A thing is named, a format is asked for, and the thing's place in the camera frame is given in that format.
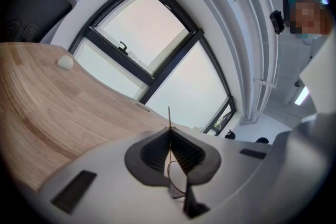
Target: window frame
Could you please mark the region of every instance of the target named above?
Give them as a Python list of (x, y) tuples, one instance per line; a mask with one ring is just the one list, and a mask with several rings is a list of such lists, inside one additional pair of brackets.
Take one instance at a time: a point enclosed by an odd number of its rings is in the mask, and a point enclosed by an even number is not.
[(205, 128), (204, 133), (207, 133), (210, 129), (216, 132), (218, 136), (221, 130), (217, 130), (213, 125), (217, 122), (219, 117), (222, 115), (224, 110), (228, 105), (231, 107), (231, 116), (227, 122), (232, 118), (235, 113), (235, 105), (231, 92), (227, 85), (226, 79), (224, 77), (223, 71), (210, 48), (210, 45), (204, 37), (204, 31), (194, 23), (190, 18), (189, 14), (182, 8), (182, 6), (176, 0), (158, 0), (167, 9), (169, 9), (173, 15), (183, 24), (187, 29), (189, 34), (179, 43), (179, 45), (167, 56), (167, 58), (162, 62), (162, 64), (155, 70), (153, 74), (149, 74), (146, 70), (141, 68), (136, 62), (124, 54), (118, 49), (116, 45), (107, 40), (104, 36), (98, 33), (94, 27), (108, 16), (116, 7), (118, 7), (125, 0), (108, 0), (104, 5), (102, 5), (83, 25), (83, 27), (77, 33), (75, 39), (73, 40), (71, 46), (69, 47), (69, 52), (73, 55), (80, 45), (83, 38), (89, 39), (93, 44), (95, 44), (100, 50), (111, 57), (114, 61), (119, 63), (128, 72), (135, 75), (149, 87), (142, 94), (139, 102), (145, 104), (150, 100), (152, 95), (160, 87), (160, 85), (165, 81), (169, 74), (175, 69), (175, 67), (181, 62), (181, 60), (186, 56), (186, 54), (194, 47), (194, 45), (199, 41), (210, 58), (215, 70), (223, 84), (223, 87), (227, 94), (227, 99), (220, 112), (215, 115), (211, 123)]

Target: black vent grille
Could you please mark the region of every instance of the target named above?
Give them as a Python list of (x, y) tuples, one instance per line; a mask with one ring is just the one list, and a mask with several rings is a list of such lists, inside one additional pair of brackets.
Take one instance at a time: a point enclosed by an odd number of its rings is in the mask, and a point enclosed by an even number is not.
[(53, 200), (51, 200), (51, 203), (65, 213), (71, 214), (96, 176), (97, 174), (95, 173), (85, 170), (81, 171)]
[(165, 133), (141, 149), (141, 159), (152, 169), (163, 175), (169, 149), (169, 135)]
[(257, 159), (264, 159), (267, 155), (267, 153), (259, 152), (259, 151), (253, 151), (253, 150), (249, 150), (247, 148), (241, 150), (240, 153), (244, 154), (246, 156), (257, 158)]
[(205, 152), (186, 138), (173, 131), (171, 134), (172, 151), (185, 174), (202, 163)]

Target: ceiling light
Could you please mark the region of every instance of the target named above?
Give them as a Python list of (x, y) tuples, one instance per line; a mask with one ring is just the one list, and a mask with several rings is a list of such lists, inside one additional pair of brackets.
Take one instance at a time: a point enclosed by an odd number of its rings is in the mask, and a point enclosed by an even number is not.
[(308, 95), (309, 95), (309, 90), (308, 90), (307, 86), (305, 86), (304, 89), (302, 90), (302, 92), (300, 93), (299, 97), (295, 101), (295, 104), (297, 104), (297, 105), (302, 104), (302, 102), (306, 99), (306, 97)]

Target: window handle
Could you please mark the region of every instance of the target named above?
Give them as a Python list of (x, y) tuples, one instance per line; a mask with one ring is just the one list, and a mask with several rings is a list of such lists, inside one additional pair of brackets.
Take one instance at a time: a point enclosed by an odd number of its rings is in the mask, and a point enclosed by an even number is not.
[(123, 48), (119, 47), (118, 49), (120, 49), (124, 54), (128, 55), (128, 53), (126, 52), (126, 50), (127, 50), (126, 44), (122, 41), (120, 43), (123, 44), (124, 47)]

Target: white curved surface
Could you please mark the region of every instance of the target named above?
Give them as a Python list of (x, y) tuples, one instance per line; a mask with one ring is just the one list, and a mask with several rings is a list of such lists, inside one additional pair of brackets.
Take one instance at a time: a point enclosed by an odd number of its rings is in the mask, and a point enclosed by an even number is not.
[(243, 30), (246, 40), (245, 46), (249, 54), (250, 72), (251, 72), (251, 87), (250, 87), (250, 102), (246, 108), (245, 118), (252, 118), (257, 110), (258, 100), (261, 92), (261, 85), (253, 83), (253, 78), (264, 79), (264, 50), (263, 40), (261, 37), (261, 29), (258, 22), (256, 11), (254, 10), (251, 0), (234, 0), (242, 16), (240, 16), (240, 25), (246, 25), (246, 30)]
[[(278, 55), (279, 55), (279, 46), (278, 46), (278, 37), (274, 32), (272, 23), (269, 19), (269, 14), (274, 11), (271, 0), (259, 0), (261, 3), (262, 11), (264, 12), (267, 34), (268, 34), (268, 45), (269, 45), (269, 65), (268, 65), (268, 74), (264, 79), (268, 83), (276, 82), (276, 74), (277, 74), (277, 64), (278, 64)], [(258, 111), (258, 115), (254, 118), (257, 120), (261, 113), (263, 112), (266, 103), (268, 101), (269, 95), (271, 92), (271, 87), (266, 87), (264, 98), (262, 100), (260, 110)]]
[(300, 74), (318, 113), (336, 112), (336, 28), (313, 60)]

